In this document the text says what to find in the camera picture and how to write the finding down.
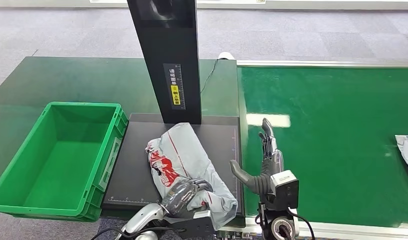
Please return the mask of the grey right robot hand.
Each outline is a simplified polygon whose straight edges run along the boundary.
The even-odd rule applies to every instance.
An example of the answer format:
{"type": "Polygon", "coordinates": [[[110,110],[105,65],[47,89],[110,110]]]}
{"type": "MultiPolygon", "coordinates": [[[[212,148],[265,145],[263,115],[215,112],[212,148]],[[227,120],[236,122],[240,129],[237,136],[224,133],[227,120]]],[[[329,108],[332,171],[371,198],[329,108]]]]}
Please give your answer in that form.
{"type": "Polygon", "coordinates": [[[252,176],[244,171],[235,160],[229,161],[233,175],[252,193],[260,196],[271,192],[271,176],[284,170],[282,152],[278,149],[273,127],[265,117],[262,120],[261,128],[264,132],[258,134],[263,153],[260,175],[252,176]]]}

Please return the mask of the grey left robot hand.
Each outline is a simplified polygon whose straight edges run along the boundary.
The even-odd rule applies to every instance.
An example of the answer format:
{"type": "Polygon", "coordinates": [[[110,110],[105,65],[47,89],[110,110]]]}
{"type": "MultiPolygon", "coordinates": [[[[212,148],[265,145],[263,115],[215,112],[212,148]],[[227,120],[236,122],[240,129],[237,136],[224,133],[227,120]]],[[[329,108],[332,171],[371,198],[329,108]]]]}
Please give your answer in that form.
{"type": "Polygon", "coordinates": [[[199,206],[195,210],[187,209],[188,204],[200,191],[213,192],[213,187],[202,178],[182,179],[162,198],[161,206],[170,218],[192,219],[196,212],[207,209],[206,206],[199,206]]]}

